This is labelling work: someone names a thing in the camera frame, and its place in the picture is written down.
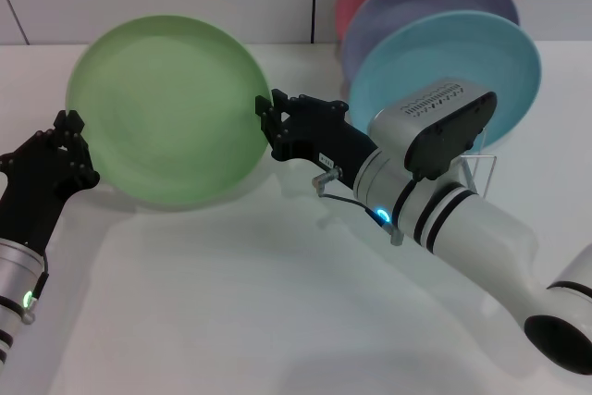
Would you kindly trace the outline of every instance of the white table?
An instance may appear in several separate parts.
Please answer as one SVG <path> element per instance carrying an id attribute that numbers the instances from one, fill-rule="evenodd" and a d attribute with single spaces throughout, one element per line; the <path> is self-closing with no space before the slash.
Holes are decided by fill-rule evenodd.
<path id="1" fill-rule="evenodd" d="M 51 126 L 82 49 L 0 48 L 0 153 Z M 494 150 L 490 200 L 535 229 L 536 276 L 550 283 L 592 241 L 592 43 L 539 49 L 542 90 Z M 273 86 L 339 98 L 333 46 L 252 50 Z M 178 213 L 105 185 L 76 195 L 48 249 L 38 321 L 18 336 L 1 393 L 592 390 L 592 377 L 549 363 L 466 278 L 410 242 L 390 246 L 358 208 L 316 198 L 316 174 L 267 154 L 225 199 Z"/>

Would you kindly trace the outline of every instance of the black cable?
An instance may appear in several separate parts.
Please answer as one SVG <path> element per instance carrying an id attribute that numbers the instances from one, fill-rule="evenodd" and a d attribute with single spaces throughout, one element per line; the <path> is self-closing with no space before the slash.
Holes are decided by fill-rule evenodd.
<path id="1" fill-rule="evenodd" d="M 337 196 L 335 194 L 319 194 L 318 195 L 319 198 L 329 198 L 329 199 L 335 199 L 336 201 L 342 201 L 343 203 L 348 203 L 348 204 L 355 204 L 358 205 L 359 207 L 362 207 L 364 210 L 370 210 L 368 207 L 366 207 L 364 204 L 358 202 L 358 201 L 354 201 L 353 199 L 349 199 L 349 198 L 343 198 L 341 196 Z"/>
<path id="2" fill-rule="evenodd" d="M 37 285 L 35 289 L 33 289 L 33 298 L 39 300 L 41 298 L 41 294 L 43 293 L 43 288 L 47 283 L 47 279 L 49 278 L 49 265 L 47 264 L 47 253 L 43 252 L 43 273 L 39 276 L 39 280 L 37 281 Z"/>
<path id="3" fill-rule="evenodd" d="M 335 194 L 324 194 L 324 193 L 319 194 L 318 197 L 319 198 L 335 199 L 336 201 L 342 201 L 343 203 L 355 204 L 358 207 L 362 207 L 365 210 L 366 214 L 369 215 L 372 218 L 372 220 L 374 222 L 376 222 L 380 227 L 384 226 L 387 222 L 382 217 L 380 217 L 379 215 L 374 213 L 370 208 L 366 207 L 364 204 L 362 204 L 358 201 L 354 201 L 353 199 L 344 198 L 342 196 L 337 196 Z"/>

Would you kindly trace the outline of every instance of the green led light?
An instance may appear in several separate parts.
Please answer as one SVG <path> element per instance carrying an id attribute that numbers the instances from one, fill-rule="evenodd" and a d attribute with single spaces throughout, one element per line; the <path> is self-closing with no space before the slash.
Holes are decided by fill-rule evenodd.
<path id="1" fill-rule="evenodd" d="M 25 293 L 25 297 L 22 299 L 22 306 L 25 309 L 28 309 L 29 306 L 31 305 L 32 299 L 33 299 L 33 292 L 29 290 L 27 293 Z"/>

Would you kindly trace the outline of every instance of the black joint cover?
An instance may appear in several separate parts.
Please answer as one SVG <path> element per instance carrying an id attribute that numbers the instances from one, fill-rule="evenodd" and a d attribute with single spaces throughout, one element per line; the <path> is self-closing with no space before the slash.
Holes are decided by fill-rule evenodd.
<path id="1" fill-rule="evenodd" d="M 524 333 L 556 365 L 580 375 L 592 375 L 592 342 L 567 321 L 550 315 L 526 319 Z"/>
<path id="2" fill-rule="evenodd" d="M 339 167 L 339 179 L 352 188 L 366 158 L 376 149 L 368 136 L 345 121 L 345 102 L 326 102 L 304 94 L 289 98 L 272 91 L 273 104 L 263 96 L 255 99 L 261 130 L 272 147 L 272 157 L 284 162 L 306 159 L 325 171 Z M 288 117 L 282 121 L 282 114 Z"/>
<path id="3" fill-rule="evenodd" d="M 435 180 L 446 173 L 454 158 L 473 148 L 497 103 L 496 94 L 485 94 L 419 133 L 405 155 L 413 179 Z"/>

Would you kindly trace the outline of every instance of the blue led light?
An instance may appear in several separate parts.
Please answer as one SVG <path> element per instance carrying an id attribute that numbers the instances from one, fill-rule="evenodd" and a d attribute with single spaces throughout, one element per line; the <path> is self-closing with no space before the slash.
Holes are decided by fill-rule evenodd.
<path id="1" fill-rule="evenodd" d="M 387 213 L 387 211 L 384 208 L 377 208 L 377 210 L 374 213 L 376 213 L 381 218 L 383 218 L 385 220 L 385 222 L 390 222 L 390 215 Z"/>

